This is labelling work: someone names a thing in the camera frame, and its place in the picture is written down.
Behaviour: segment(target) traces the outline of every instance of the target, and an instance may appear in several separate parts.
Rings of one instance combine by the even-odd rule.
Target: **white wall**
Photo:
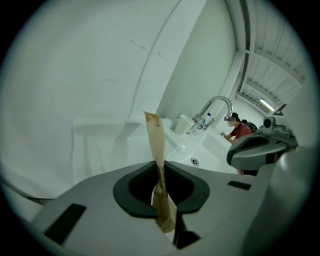
[[[258,128],[264,123],[265,116],[238,97],[235,97],[233,99],[232,107],[233,112],[236,112],[239,115],[240,120],[245,119],[248,122],[255,124]],[[221,134],[222,132],[231,133],[233,129],[234,127],[228,127],[228,122],[226,122],[224,118],[222,118],[215,127],[215,130],[219,134]]]
[[[223,87],[219,92],[219,96],[224,96],[228,98],[231,102],[236,96],[239,84],[241,82],[241,66],[245,59],[245,54],[243,51],[237,51],[234,55],[234,59],[229,71],[229,74],[224,82]],[[218,123],[218,120],[224,119],[227,113],[228,106],[222,101],[215,101],[210,107],[211,116],[215,118],[215,122],[210,126],[211,129],[214,129]]]
[[[136,89],[152,49],[162,62],[170,60],[170,68],[157,78],[170,77],[205,1],[195,7],[197,2],[80,0],[44,4],[18,35],[0,77],[1,163],[5,173],[10,173],[7,177],[19,177],[10,182],[35,197],[56,197],[69,189],[73,185],[73,120],[128,118],[134,98],[139,102],[139,93],[146,93],[136,93]],[[166,31],[164,26],[172,25],[170,16],[177,18],[180,4],[187,12],[182,23],[175,24],[181,32],[177,37],[172,30],[162,36],[172,36],[173,42],[178,37],[182,40],[175,51],[162,52],[157,40],[161,41],[161,31]],[[184,27],[186,16],[189,21]],[[154,70],[157,65],[154,61],[148,67]],[[152,82],[163,91],[167,85],[165,80]],[[132,112],[145,110],[142,107],[136,104]]]
[[[179,56],[207,0],[182,0],[172,10],[145,62],[130,111],[130,118],[155,113]]]
[[[208,0],[165,89],[157,114],[193,117],[221,91],[236,53],[235,34],[224,0]]]

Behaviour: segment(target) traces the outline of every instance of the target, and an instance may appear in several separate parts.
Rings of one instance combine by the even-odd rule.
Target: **paper bag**
[[[163,233],[172,232],[176,227],[177,207],[167,193],[165,178],[165,132],[159,116],[144,112],[150,149],[156,162],[159,182],[154,188],[152,205],[156,209],[156,223]]]

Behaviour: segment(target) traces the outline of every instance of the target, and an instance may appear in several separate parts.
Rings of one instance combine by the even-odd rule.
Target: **sink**
[[[226,163],[231,144],[213,129],[202,134],[177,135],[174,119],[162,120],[165,133],[164,159],[215,172],[236,174]],[[94,175],[152,161],[145,119],[78,118],[73,127],[74,184]]]

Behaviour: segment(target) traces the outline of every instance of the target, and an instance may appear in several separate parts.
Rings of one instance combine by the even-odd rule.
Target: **fluorescent light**
[[[260,102],[263,103],[268,109],[270,109],[271,111],[275,111],[275,109],[270,106],[266,101],[264,101],[263,99],[260,99]]]

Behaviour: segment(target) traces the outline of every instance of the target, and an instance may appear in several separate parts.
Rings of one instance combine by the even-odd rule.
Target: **faucet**
[[[230,118],[232,115],[232,103],[231,101],[224,96],[215,96],[211,98],[203,107],[203,109],[200,111],[199,114],[196,114],[193,118],[196,123],[187,131],[188,134],[194,134],[194,135],[199,135],[203,131],[205,131],[210,125],[212,125],[216,119],[214,117],[211,117],[211,120],[208,123],[202,123],[203,116],[207,113],[208,108],[217,100],[222,100],[226,103],[228,107],[228,111],[226,114],[226,118]]]

